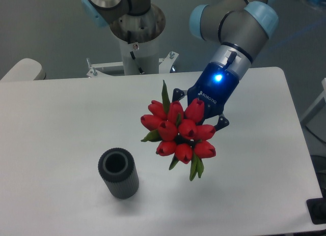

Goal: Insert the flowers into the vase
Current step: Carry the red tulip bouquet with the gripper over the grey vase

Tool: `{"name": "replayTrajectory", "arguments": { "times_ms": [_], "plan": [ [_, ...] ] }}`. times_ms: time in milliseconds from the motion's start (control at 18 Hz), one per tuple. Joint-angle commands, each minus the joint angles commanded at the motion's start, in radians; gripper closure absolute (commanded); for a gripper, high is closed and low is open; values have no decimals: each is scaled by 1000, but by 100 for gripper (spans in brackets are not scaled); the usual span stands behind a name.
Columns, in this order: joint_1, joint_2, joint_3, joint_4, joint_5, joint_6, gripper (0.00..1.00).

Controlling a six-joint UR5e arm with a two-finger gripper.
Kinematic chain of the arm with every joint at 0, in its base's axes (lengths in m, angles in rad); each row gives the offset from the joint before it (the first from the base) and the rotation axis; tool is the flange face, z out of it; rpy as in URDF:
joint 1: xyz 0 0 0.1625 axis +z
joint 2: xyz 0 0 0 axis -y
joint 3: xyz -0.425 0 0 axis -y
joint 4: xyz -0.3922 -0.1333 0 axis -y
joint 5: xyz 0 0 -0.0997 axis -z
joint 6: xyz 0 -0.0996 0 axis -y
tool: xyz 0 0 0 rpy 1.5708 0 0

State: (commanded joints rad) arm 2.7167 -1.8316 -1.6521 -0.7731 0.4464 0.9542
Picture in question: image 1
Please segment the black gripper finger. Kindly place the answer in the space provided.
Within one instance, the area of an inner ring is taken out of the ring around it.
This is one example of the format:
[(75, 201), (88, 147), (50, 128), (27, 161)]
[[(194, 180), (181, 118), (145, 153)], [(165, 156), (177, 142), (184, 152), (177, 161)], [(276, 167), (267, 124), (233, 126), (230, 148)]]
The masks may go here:
[(180, 101), (181, 99), (183, 99), (185, 96), (187, 96), (187, 90), (181, 90), (179, 88), (175, 88), (173, 90), (173, 97), (172, 97), (172, 101)]
[(219, 115), (219, 119), (216, 125), (214, 125), (215, 131), (218, 132), (219, 130), (227, 127), (230, 124), (229, 120), (223, 115)]

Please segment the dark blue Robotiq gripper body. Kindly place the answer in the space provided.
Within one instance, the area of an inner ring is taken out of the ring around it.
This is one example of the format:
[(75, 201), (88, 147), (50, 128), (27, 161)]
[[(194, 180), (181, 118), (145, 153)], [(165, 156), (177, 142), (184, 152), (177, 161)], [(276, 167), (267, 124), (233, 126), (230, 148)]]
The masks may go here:
[(204, 102), (204, 118), (220, 115), (224, 106), (239, 84), (239, 79), (216, 63), (209, 63), (196, 83), (187, 90), (187, 103), (193, 99)]

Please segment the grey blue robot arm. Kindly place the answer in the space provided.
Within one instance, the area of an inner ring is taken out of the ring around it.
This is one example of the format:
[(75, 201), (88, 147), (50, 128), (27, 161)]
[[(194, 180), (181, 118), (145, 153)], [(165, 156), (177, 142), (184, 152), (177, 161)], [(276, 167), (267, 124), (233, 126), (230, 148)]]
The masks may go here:
[[(190, 15), (191, 34), (220, 46), (192, 87), (174, 89), (173, 100), (202, 100), (204, 119), (219, 117), (216, 130), (229, 125), (223, 115), (224, 106), (278, 25), (279, 18), (270, 6), (273, 1), (222, 0), (217, 5), (199, 5)], [(166, 19), (151, 0), (81, 3), (98, 27), (109, 27), (119, 40), (125, 75), (162, 71), (156, 41), (165, 29)]]

